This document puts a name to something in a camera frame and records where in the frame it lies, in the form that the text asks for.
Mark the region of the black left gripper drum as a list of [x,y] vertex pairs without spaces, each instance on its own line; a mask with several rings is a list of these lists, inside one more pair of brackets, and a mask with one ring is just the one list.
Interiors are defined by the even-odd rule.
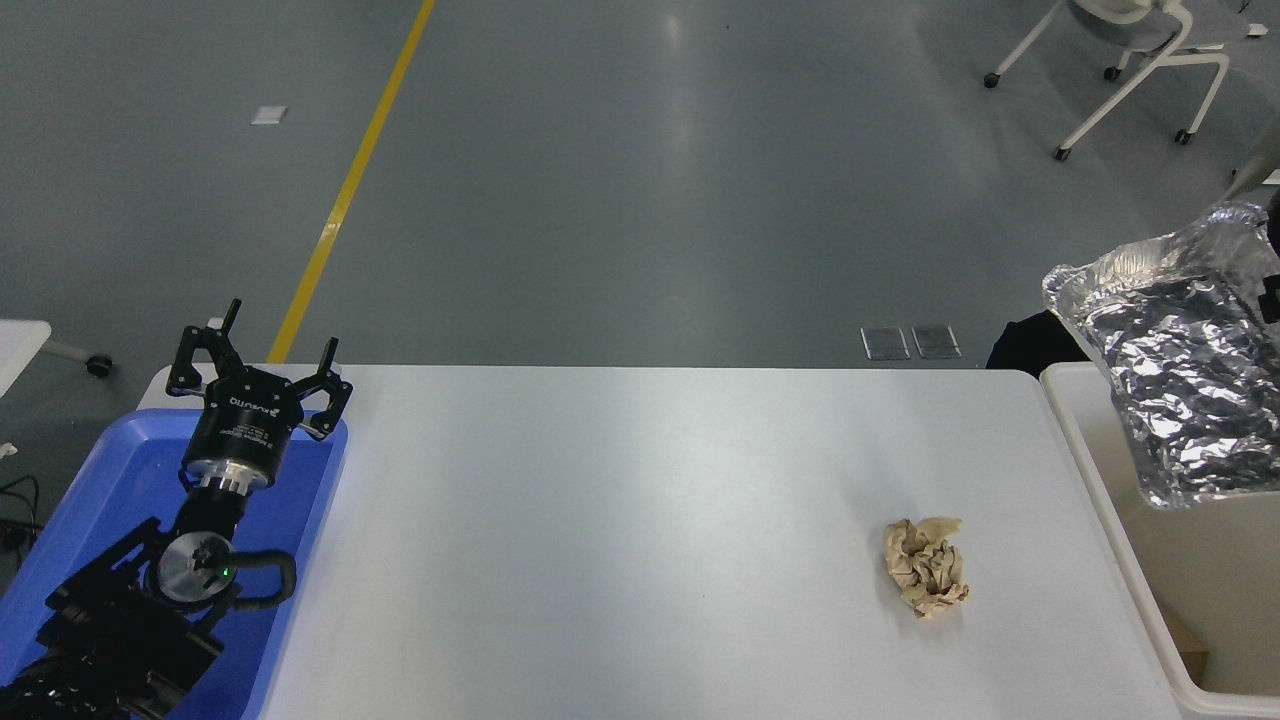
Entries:
[[182,462],[233,461],[252,469],[278,469],[303,411],[291,382],[248,368],[209,383],[204,410]]

